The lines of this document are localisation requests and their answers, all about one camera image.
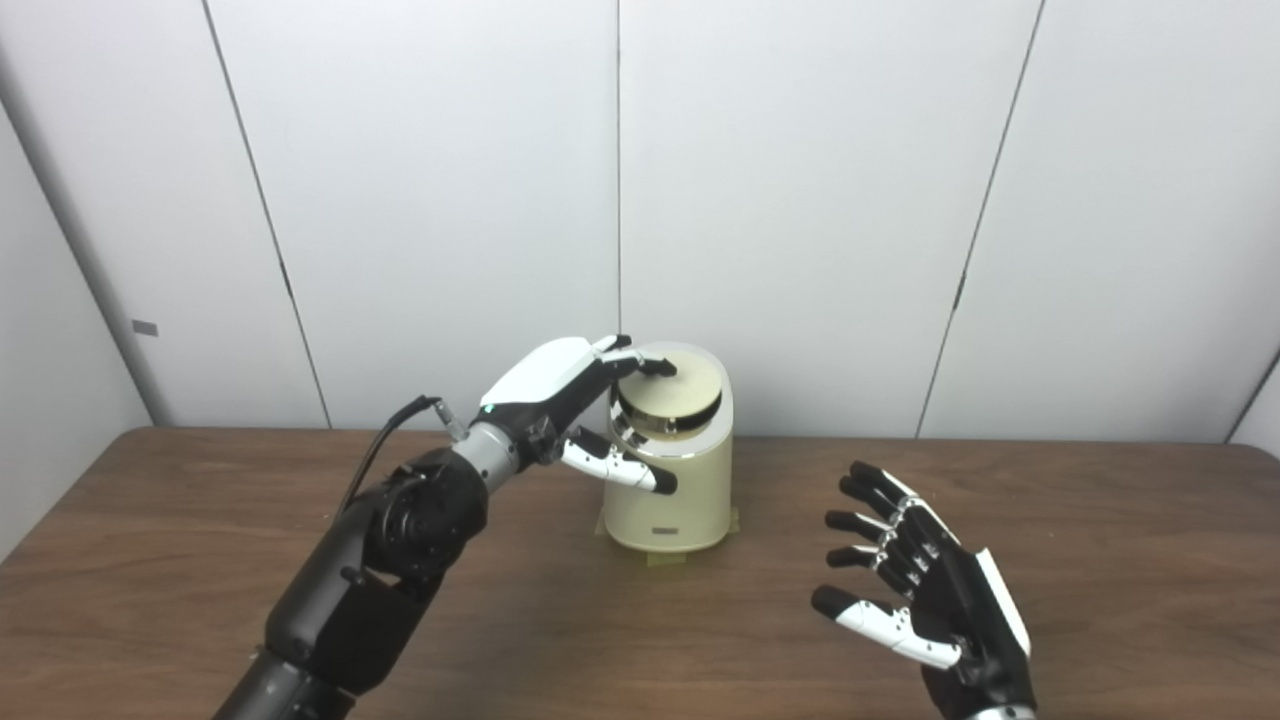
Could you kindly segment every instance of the robotic fingertip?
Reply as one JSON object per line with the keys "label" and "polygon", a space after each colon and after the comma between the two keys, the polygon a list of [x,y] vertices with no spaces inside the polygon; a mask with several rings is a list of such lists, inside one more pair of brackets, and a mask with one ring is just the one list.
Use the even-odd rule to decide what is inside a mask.
{"label": "robotic fingertip", "polygon": [[852,475],[845,475],[840,478],[840,492],[854,500],[861,500],[863,502],[873,502],[879,493],[876,491],[874,486],[867,482],[867,475],[864,473],[854,473]]}
{"label": "robotic fingertip", "polygon": [[828,510],[822,520],[832,530],[845,530],[850,533],[860,532],[863,525],[865,525],[865,523],[861,521],[855,512],[847,512],[845,510]]}
{"label": "robotic fingertip", "polygon": [[671,470],[663,470],[662,468],[649,466],[653,471],[653,492],[655,495],[675,495],[678,482],[676,480],[676,474]]}
{"label": "robotic fingertip", "polygon": [[874,548],[837,547],[827,553],[828,568],[870,568],[876,560]]}
{"label": "robotic fingertip", "polygon": [[671,378],[676,374],[676,365],[667,359],[650,360],[640,366],[640,372],[649,377],[658,375],[662,378]]}
{"label": "robotic fingertip", "polygon": [[835,585],[819,585],[813,591],[809,602],[813,609],[827,618],[835,620],[841,612],[849,610],[858,602],[859,597],[849,591],[842,591]]}
{"label": "robotic fingertip", "polygon": [[869,462],[863,462],[861,460],[854,460],[854,464],[849,466],[849,474],[855,478],[861,474],[879,475],[881,473],[883,473],[883,470]]}

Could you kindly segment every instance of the lid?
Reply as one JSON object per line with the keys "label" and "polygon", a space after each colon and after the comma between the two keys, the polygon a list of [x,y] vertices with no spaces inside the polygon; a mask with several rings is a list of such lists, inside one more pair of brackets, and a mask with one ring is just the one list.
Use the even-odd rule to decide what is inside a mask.
{"label": "lid", "polygon": [[618,380],[618,395],[627,410],[662,420],[668,432],[704,424],[719,405],[719,369],[710,360],[684,350],[668,350],[663,356],[676,366],[675,375],[635,373]]}

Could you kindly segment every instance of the cylindrical canister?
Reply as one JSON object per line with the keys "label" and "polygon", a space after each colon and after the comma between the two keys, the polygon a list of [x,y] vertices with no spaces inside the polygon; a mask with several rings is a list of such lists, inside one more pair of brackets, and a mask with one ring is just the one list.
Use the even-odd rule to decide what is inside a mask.
{"label": "cylindrical canister", "polygon": [[604,528],[645,552],[690,552],[718,543],[731,523],[733,393],[724,365],[700,347],[657,342],[671,378],[636,373],[609,393],[609,436],[626,452],[677,478],[675,495],[605,483]]}

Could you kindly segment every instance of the wire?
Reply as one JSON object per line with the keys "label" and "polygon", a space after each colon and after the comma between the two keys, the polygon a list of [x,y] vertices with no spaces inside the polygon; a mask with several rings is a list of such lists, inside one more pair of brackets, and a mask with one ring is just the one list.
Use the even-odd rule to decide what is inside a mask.
{"label": "wire", "polygon": [[369,474],[369,468],[372,466],[374,459],[378,457],[378,451],[381,450],[383,443],[387,442],[387,438],[392,434],[392,432],[403,425],[404,420],[408,420],[413,415],[431,407],[439,401],[439,397],[426,397],[425,395],[420,395],[415,397],[412,402],[397,410],[396,414],[387,420],[387,424],[383,425],[383,429],[378,430],[378,436],[374,437],[374,442],[370,443],[369,450],[365,451],[364,460],[361,460],[360,466],[356,468],[356,475],[351,478],[351,484],[347,486],[347,492],[343,493],[342,502],[338,503],[338,511],[333,515],[334,525],[338,524],[338,518],[342,516],[342,514],[351,505],[351,501],[356,497],[356,491],[358,491],[360,484],[365,482],[365,475]]}

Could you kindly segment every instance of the panel seam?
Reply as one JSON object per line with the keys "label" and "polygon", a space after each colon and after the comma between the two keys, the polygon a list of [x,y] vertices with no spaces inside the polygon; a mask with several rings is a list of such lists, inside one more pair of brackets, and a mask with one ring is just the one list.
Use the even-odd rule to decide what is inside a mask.
{"label": "panel seam", "polygon": [[275,222],[271,218],[271,209],[266,204],[266,192],[262,190],[262,178],[257,172],[257,160],[253,158],[253,149],[248,141],[248,132],[244,129],[244,117],[241,114],[239,100],[236,97],[236,88],[232,86],[230,70],[227,69],[227,58],[223,55],[223,44],[218,37],[218,28],[214,26],[214,14],[209,9],[209,0],[200,0],[205,9],[205,22],[209,23],[209,36],[214,41],[214,51],[218,54],[218,67],[223,72],[223,82],[227,85],[227,95],[232,101],[232,111],[236,114],[236,127],[239,129],[241,141],[244,143],[244,155],[248,156],[248,167],[253,173],[253,187],[257,190],[259,202],[262,205],[262,215],[266,218],[266,229],[271,234],[271,247],[275,250],[275,260],[280,265],[280,275],[284,278],[284,292],[289,296],[289,306],[293,309],[293,320],[298,327],[298,336],[302,338],[302,350],[307,356],[307,366],[311,369],[311,380],[316,386],[316,396],[320,398],[320,410],[324,413],[324,421],[333,429],[333,419],[329,415],[329,404],[324,397],[324,388],[320,386],[320,374],[316,372],[315,357],[311,355],[311,343],[307,341],[307,331],[302,325],[302,314],[298,311],[298,301],[293,296],[293,283],[289,282],[289,272],[284,264],[284,254],[280,251],[280,241],[275,234]]}
{"label": "panel seam", "polygon": [[614,188],[617,193],[617,201],[614,211],[617,213],[617,288],[618,288],[618,325],[617,332],[621,334],[622,328],[622,0],[617,0],[613,5],[613,115],[614,115],[614,131],[613,131],[613,150],[614,150],[614,173],[616,179]]}
{"label": "panel seam", "polygon": [[1276,350],[1274,357],[1271,357],[1271,365],[1267,366],[1267,372],[1262,373],[1262,379],[1258,380],[1258,387],[1253,388],[1253,395],[1249,396],[1249,401],[1244,404],[1244,409],[1240,410],[1240,415],[1235,418],[1235,423],[1231,424],[1230,432],[1226,433],[1226,438],[1222,443],[1229,443],[1235,438],[1235,433],[1240,429],[1240,424],[1249,415],[1249,410],[1253,409],[1253,404],[1258,401],[1258,396],[1262,395],[1262,389],[1267,387],[1267,382],[1272,375],[1276,374],[1276,365],[1280,365],[1280,350]]}
{"label": "panel seam", "polygon": [[938,345],[938,356],[933,361],[933,373],[929,375],[929,387],[924,392],[924,405],[920,407],[920,419],[915,423],[915,437],[919,439],[924,429],[924,418],[929,413],[929,401],[933,398],[933,387],[938,382],[938,370],[942,368],[942,356],[947,350],[947,340],[951,337],[951,323],[955,322],[956,311],[960,309],[960,295],[964,283],[969,277],[969,263],[973,260],[973,249],[978,245],[978,233],[982,232],[982,220],[987,215],[987,204],[991,200],[991,188],[996,184],[996,173],[1000,169],[1000,159],[1005,154],[1005,141],[1009,140],[1009,127],[1014,122],[1014,111],[1018,109],[1018,97],[1023,91],[1023,81],[1027,78],[1027,65],[1032,59],[1032,49],[1036,46],[1036,33],[1039,31],[1041,17],[1044,14],[1044,4],[1041,0],[1036,8],[1036,20],[1032,23],[1032,32],[1027,38],[1027,51],[1023,54],[1023,65],[1018,70],[1018,82],[1014,83],[1014,95],[1009,101],[1009,113],[1005,115],[1005,127],[1000,131],[1000,142],[996,145],[996,158],[991,163],[991,173],[987,176],[987,188],[982,193],[982,204],[978,206],[978,219],[974,222],[973,234],[969,237],[969,250],[964,256],[964,265],[960,268],[960,283],[952,301],[951,314],[947,315],[947,325],[942,331],[942,342]]}

